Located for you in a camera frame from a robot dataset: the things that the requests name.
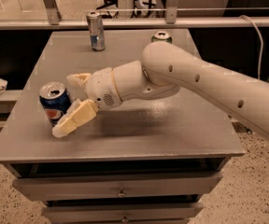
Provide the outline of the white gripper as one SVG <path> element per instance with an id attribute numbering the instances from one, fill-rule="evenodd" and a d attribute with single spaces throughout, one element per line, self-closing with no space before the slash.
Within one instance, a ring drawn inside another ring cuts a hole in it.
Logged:
<path id="1" fill-rule="evenodd" d="M 85 90 L 89 99 L 85 101 L 77 99 L 71 104 L 67 113 L 52 128 L 52 134 L 57 138 L 69 135 L 78 127 L 94 119 L 99 109 L 108 110 L 121 105 L 113 69 L 110 67 L 93 74 L 69 75 L 66 79 L 72 87 Z"/>

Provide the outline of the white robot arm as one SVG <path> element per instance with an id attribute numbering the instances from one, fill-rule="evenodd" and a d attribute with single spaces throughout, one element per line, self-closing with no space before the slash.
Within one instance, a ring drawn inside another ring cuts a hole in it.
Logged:
<path id="1" fill-rule="evenodd" d="M 100 110 L 185 88 L 269 140 L 269 83 L 205 62 L 168 42 L 148 44 L 140 61 L 70 75 L 67 81 L 81 88 L 87 99 L 73 102 L 52 128 L 57 138 L 91 121 Z"/>

